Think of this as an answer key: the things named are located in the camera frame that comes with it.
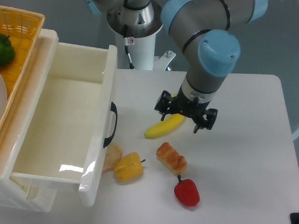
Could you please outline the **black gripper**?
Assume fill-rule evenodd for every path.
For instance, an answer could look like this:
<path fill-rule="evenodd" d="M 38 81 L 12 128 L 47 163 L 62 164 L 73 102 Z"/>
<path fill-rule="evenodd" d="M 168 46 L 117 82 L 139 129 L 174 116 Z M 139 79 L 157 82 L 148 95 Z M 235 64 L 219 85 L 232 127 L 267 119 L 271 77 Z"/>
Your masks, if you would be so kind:
<path fill-rule="evenodd" d="M 178 91 L 173 99 L 172 95 L 164 90 L 159 96 L 154 109 L 161 114 L 161 122 L 168 114 L 178 113 L 191 118 L 196 124 L 193 133 L 197 133 L 200 129 L 211 130 L 217 119 L 217 109 L 206 109 L 209 103 L 209 101 L 200 103 L 198 97 L 189 100 L 182 89 Z"/>

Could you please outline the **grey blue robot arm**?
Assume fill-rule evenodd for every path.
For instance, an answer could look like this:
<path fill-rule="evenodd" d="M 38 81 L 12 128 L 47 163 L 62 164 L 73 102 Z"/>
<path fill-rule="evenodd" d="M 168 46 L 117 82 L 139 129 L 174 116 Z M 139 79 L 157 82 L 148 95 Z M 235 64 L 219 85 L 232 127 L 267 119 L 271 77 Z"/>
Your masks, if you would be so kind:
<path fill-rule="evenodd" d="M 85 0 L 93 14 L 106 13 L 115 34 L 118 67 L 153 70 L 156 34 L 164 29 L 190 64 L 175 97 L 160 95 L 155 110 L 162 116 L 180 114 L 195 123 L 195 129 L 211 129 L 216 109 L 208 104 L 232 72 L 241 47 L 229 29 L 263 16 L 268 0 L 169 0 L 160 6 L 154 0 Z"/>

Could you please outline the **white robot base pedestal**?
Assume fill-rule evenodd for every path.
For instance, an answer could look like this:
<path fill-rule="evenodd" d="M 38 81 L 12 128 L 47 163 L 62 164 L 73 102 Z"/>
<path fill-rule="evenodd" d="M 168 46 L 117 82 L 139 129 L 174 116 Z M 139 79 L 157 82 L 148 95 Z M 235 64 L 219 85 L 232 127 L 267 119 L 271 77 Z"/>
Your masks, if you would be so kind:
<path fill-rule="evenodd" d="M 156 56 L 156 35 L 162 29 L 162 8 L 151 0 L 142 9 L 121 6 L 107 12 L 107 22 L 114 32 L 119 69 L 170 70 L 176 53 L 167 50 Z"/>

